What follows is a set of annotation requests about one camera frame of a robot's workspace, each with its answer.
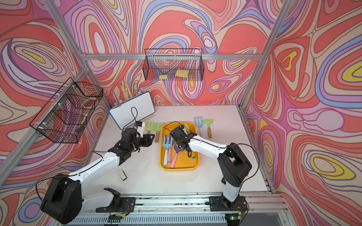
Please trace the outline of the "blue framed whiteboard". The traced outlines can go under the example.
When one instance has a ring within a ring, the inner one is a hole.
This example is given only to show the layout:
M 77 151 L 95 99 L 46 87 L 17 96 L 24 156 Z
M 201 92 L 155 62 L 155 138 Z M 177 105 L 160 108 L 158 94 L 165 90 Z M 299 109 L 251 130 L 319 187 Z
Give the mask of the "blue framed whiteboard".
M 150 92 L 145 92 L 111 108 L 109 113 L 119 129 L 123 130 L 135 121 L 141 121 L 155 113 Z

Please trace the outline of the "yellow sponge in basket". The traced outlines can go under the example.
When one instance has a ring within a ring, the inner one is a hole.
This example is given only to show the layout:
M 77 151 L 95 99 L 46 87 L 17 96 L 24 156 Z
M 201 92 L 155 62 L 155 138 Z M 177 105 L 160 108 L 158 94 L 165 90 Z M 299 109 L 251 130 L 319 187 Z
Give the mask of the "yellow sponge in basket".
M 179 78 L 187 78 L 189 76 L 189 70 L 178 69 L 175 76 Z

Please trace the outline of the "small grey clip device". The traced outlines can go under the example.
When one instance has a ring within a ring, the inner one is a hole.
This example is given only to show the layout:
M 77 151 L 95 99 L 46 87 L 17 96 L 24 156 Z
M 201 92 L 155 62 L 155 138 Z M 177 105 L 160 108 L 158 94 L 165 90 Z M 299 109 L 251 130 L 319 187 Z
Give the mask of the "small grey clip device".
M 126 174 L 124 173 L 123 170 L 118 170 L 118 175 L 121 178 L 122 181 L 125 181 L 127 179 Z

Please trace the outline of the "wooden utensils behind whiteboard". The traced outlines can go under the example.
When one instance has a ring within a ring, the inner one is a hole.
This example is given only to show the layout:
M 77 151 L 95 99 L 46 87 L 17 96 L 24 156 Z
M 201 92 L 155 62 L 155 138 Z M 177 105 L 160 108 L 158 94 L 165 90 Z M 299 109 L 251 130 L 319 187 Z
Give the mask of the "wooden utensils behind whiteboard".
M 120 93 L 121 98 L 116 99 L 113 103 L 114 103 L 114 107 L 117 107 L 119 105 L 121 105 L 123 102 L 126 102 L 132 98 L 135 98 L 137 96 L 139 96 L 140 94 L 142 94 L 141 91 L 136 91 L 135 93 L 131 92 L 131 89 L 129 88 L 129 86 L 126 85 L 121 85 L 120 86 Z

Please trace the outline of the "aluminium front rail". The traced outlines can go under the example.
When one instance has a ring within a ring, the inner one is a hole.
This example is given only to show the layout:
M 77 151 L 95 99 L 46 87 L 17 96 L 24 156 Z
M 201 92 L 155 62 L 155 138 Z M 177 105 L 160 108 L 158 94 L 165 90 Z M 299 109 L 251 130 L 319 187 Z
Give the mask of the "aluminium front rail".
M 134 211 L 126 213 L 88 211 L 71 226 L 295 226 L 292 214 L 280 195 L 242 193 L 249 210 L 210 211 L 212 194 L 132 195 Z M 126 214 L 120 222 L 108 222 L 111 214 Z

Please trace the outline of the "wooden whiteboard stand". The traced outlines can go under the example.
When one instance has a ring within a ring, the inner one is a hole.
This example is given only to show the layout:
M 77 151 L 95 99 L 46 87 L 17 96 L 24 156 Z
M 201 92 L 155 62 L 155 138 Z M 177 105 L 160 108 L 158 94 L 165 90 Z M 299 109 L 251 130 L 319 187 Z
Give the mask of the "wooden whiteboard stand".
M 148 117 L 141 119 L 140 121 L 142 121 L 142 123 L 146 123 L 147 121 L 152 121 L 154 117 L 155 117 L 155 114 L 151 114 Z

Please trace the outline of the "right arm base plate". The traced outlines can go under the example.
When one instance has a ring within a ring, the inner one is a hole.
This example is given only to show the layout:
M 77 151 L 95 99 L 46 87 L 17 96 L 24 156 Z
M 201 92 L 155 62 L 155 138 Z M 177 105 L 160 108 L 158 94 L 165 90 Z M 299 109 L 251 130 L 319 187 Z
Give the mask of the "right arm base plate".
M 249 210 L 248 202 L 244 196 L 237 196 L 235 201 L 229 201 L 223 196 L 210 196 L 208 204 L 210 206 L 210 211 L 238 211 L 241 213 L 247 212 Z

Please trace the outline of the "green rake wooden handle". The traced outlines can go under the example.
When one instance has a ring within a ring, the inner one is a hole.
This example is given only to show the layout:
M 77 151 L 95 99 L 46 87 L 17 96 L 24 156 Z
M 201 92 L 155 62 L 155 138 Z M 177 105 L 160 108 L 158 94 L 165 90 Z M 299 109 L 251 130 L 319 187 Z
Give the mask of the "green rake wooden handle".
M 150 134 L 155 129 L 155 122 L 147 121 L 145 125 L 145 130 L 147 134 Z

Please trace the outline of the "green hand fork wooden handle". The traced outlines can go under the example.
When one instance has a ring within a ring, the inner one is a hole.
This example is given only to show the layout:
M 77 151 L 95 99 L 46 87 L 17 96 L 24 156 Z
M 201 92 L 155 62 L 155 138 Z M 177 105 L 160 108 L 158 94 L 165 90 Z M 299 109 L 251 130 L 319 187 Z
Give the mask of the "green hand fork wooden handle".
M 155 142 L 159 141 L 160 132 L 162 131 L 164 124 L 165 124 L 164 122 L 156 122 L 155 128 L 154 128 L 154 131 L 156 132 Z

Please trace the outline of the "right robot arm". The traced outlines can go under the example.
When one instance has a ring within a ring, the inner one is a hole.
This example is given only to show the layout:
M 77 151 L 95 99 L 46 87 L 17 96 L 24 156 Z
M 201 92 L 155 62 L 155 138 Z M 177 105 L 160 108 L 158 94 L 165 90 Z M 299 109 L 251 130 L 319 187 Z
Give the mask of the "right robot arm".
M 227 204 L 235 202 L 244 180 L 252 169 L 251 162 L 239 145 L 222 145 L 206 140 L 196 133 L 187 133 L 181 125 L 173 129 L 170 136 L 182 151 L 187 151 L 188 154 L 200 153 L 217 160 L 225 180 L 221 197 Z

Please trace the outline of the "green circuit board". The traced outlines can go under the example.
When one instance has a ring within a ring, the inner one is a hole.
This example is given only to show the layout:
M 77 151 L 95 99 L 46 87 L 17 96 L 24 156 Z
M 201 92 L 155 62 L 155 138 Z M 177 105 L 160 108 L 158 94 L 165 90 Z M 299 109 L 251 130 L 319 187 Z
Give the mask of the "green circuit board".
M 126 218 L 127 215 L 126 214 L 123 214 L 123 215 L 120 215 L 120 214 L 111 214 L 109 215 L 108 217 L 108 222 L 120 222 L 122 219 Z

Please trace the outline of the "yellow plastic storage tray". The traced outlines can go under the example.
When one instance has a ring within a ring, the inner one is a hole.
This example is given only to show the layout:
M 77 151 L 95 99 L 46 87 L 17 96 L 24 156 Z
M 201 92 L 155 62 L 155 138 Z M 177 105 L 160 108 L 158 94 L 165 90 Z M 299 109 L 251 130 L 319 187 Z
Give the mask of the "yellow plastic storage tray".
M 163 128 L 162 131 L 160 132 L 160 148 L 159 148 L 159 166 L 161 169 L 165 170 L 165 171 L 188 171 L 188 170 L 194 170 L 196 169 L 199 164 L 200 164 L 200 156 L 199 154 L 193 152 L 192 153 L 192 158 L 189 158 L 187 156 L 187 151 L 180 151 L 178 153 L 178 157 L 177 157 L 177 161 L 176 161 L 176 165 L 174 169 L 171 169 L 171 163 L 168 163 L 167 166 L 163 165 L 163 161 L 164 161 L 164 155 L 165 155 L 165 149 L 163 148 L 163 139 L 164 136 L 169 136 L 170 132 L 175 129 L 176 127 L 178 127 L 180 124 L 182 124 L 184 126 L 184 124 L 188 124 L 189 126 L 189 132 L 194 132 L 197 133 L 197 129 L 195 127 L 195 125 L 192 122 L 167 122 Z M 175 145 L 175 141 L 173 140 L 173 146 L 172 146 L 172 158 L 171 161 L 175 155 L 175 150 L 174 150 L 174 145 Z

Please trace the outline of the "purple cultivator pink handle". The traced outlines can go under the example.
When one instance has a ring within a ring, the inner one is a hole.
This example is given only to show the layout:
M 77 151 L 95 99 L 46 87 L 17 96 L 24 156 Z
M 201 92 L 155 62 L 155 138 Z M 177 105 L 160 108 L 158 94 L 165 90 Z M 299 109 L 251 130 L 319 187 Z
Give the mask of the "purple cultivator pink handle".
M 171 163 L 171 158 L 172 158 L 172 145 L 173 145 L 173 141 L 171 141 L 171 144 L 169 145 L 168 148 L 168 154 L 167 154 L 167 162 Z
M 180 151 L 182 151 L 177 144 L 174 145 L 174 150 L 175 150 L 175 155 L 174 155 L 174 157 L 173 157 L 173 159 L 172 159 L 172 162 L 171 162 L 171 166 L 170 166 L 171 169 L 174 169 L 174 168 L 175 168 L 176 161 L 177 161 L 177 157 L 178 157 L 178 153 L 179 153 Z

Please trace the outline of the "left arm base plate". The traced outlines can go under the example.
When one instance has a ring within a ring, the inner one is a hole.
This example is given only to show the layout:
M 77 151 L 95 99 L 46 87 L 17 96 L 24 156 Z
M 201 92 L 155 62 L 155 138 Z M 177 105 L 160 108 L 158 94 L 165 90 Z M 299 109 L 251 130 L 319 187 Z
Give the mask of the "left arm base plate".
M 107 207 L 100 207 L 96 209 L 97 213 L 118 212 L 118 213 L 131 213 L 135 207 L 135 197 L 120 197 L 116 198 Z

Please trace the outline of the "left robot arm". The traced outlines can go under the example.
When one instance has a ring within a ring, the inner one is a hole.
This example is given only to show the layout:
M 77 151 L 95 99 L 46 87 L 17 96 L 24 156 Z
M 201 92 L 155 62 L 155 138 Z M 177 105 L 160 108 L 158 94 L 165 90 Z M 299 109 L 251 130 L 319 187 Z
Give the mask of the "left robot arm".
M 93 195 L 86 195 L 85 189 L 110 170 L 123 164 L 133 152 L 152 145 L 154 134 L 141 135 L 134 128 L 122 131 L 121 139 L 107 150 L 98 160 L 67 175 L 59 173 L 51 178 L 51 183 L 43 198 L 40 209 L 61 224 L 68 224 L 78 214 L 95 210 L 97 212 L 130 213 L 128 199 L 113 188 L 106 187 Z

